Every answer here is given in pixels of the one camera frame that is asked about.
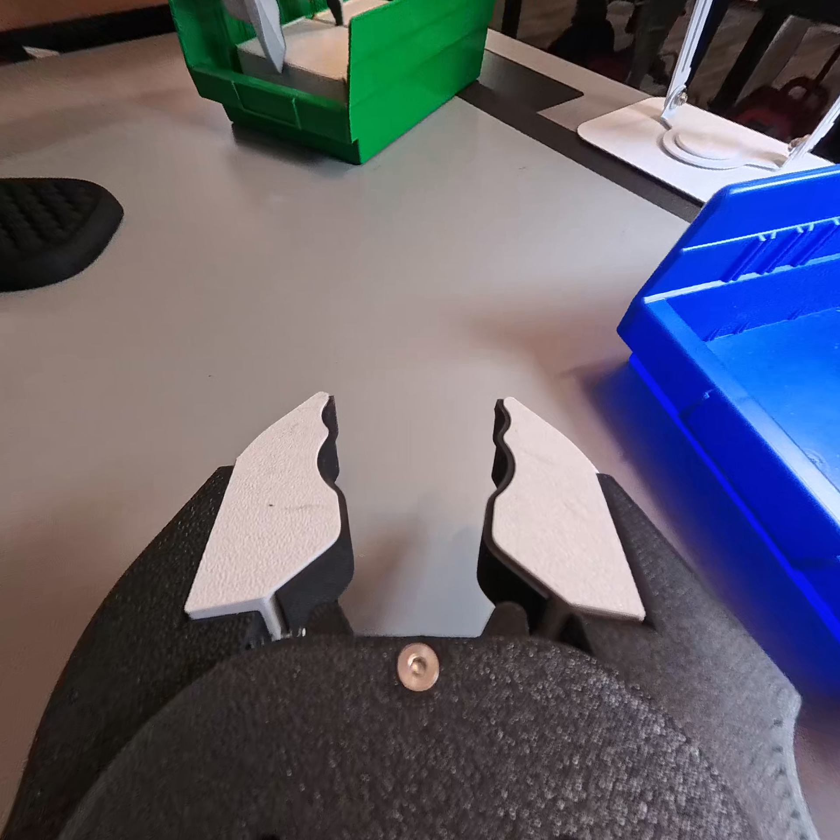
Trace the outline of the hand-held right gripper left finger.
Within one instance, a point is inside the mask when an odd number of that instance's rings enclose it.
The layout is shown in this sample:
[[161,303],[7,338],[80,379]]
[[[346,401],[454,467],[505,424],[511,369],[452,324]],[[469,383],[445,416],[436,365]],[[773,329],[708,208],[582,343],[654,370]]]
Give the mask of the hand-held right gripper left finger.
[[318,392],[237,457],[185,600],[209,620],[258,614],[272,638],[304,634],[354,575],[334,397]]

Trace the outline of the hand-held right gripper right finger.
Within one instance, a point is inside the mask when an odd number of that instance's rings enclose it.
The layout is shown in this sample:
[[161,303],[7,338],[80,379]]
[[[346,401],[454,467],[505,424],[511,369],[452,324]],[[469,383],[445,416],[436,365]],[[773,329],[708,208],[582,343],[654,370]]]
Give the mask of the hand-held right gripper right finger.
[[646,609],[602,487],[559,430],[513,397],[495,404],[479,545],[479,588],[523,613],[529,635],[563,635],[594,618],[643,625]]

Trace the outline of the white cardboard box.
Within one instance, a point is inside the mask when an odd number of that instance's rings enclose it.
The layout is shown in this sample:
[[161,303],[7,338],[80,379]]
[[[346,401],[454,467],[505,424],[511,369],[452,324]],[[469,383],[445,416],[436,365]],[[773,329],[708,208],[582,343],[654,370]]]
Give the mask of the white cardboard box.
[[328,7],[282,24],[287,53],[276,72],[256,36],[237,46],[240,68],[249,77],[346,103],[349,96],[350,23],[384,7],[383,1],[343,2],[344,26],[335,25]]

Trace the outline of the white document stand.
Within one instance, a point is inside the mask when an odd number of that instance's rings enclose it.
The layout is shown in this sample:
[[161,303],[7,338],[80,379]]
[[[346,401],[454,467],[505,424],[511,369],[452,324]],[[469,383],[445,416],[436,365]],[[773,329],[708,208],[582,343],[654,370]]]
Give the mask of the white document stand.
[[696,2],[663,98],[647,98],[583,122],[579,136],[703,203],[726,186],[828,166],[812,150],[838,120],[839,100],[815,128],[786,143],[688,103],[690,72],[712,6],[712,1]]

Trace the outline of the red bag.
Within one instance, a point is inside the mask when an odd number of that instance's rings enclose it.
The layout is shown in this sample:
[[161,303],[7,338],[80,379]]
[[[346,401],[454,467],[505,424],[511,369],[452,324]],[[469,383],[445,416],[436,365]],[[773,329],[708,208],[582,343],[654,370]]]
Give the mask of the red bag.
[[782,88],[761,86],[744,100],[741,124],[777,140],[810,132],[828,109],[830,91],[817,79],[798,77]]

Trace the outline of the black textured pad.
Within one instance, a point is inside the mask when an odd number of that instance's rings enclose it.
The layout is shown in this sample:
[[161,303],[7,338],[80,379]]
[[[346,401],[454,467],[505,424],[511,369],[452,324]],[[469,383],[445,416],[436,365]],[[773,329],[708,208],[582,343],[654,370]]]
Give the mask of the black textured pad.
[[1,179],[1,292],[55,285],[88,268],[123,221],[105,187],[64,177]]

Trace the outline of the green plastic bin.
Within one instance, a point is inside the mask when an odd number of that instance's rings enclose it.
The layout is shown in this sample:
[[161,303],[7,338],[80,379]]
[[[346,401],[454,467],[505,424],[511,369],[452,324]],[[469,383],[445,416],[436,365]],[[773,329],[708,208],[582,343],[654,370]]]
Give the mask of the green plastic bin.
[[[281,22],[327,2],[278,2]],[[250,23],[224,2],[170,2],[185,64],[200,96],[237,128],[359,165],[476,81],[494,2],[387,2],[350,23],[346,103],[249,77],[237,46]]]

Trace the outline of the blue plastic bin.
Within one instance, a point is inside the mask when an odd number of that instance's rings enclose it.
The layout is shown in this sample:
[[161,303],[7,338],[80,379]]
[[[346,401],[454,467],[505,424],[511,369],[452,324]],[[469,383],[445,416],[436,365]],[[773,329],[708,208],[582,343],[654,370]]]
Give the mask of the blue plastic bin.
[[726,186],[626,310],[630,365],[755,534],[762,645],[838,700],[839,167]]

